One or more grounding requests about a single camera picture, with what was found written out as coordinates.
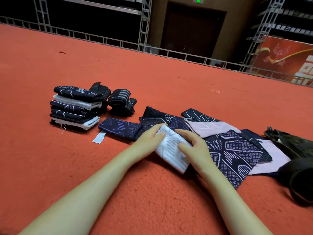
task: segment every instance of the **wall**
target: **wall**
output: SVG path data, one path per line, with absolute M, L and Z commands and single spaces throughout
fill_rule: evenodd
M 168 1 L 187 5 L 227 11 L 212 58 L 228 61 L 245 29 L 256 0 L 204 0 L 203 4 L 193 0 L 153 0 L 148 43 L 160 47 Z

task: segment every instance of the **door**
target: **door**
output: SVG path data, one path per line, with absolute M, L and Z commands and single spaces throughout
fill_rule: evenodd
M 161 48 L 211 57 L 225 15 L 225 11 L 168 2 Z M 168 56 L 178 59 L 185 57 L 182 54 L 175 53 L 169 53 Z

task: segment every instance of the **floor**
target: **floor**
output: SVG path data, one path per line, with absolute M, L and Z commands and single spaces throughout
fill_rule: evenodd
M 195 108 L 237 128 L 267 126 L 313 140 L 313 89 L 0 25 L 0 232 L 17 234 L 68 191 L 127 148 L 106 136 L 49 124 L 57 85 L 89 88 L 100 81 L 146 106 L 180 115 Z M 249 176 L 238 193 L 275 235 L 312 234 L 313 208 L 297 206 L 274 179 Z M 91 234 L 227 234 L 214 202 L 156 154 L 131 168 Z

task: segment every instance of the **exit sign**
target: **exit sign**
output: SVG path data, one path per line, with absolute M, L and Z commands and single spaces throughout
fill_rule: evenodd
M 203 4 L 204 0 L 194 0 L 195 3 Z

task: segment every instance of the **decorative banner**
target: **decorative banner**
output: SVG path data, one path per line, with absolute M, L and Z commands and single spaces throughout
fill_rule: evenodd
M 313 86 L 313 44 L 268 36 L 256 53 L 253 67 L 287 75 L 253 69 L 254 74 Z

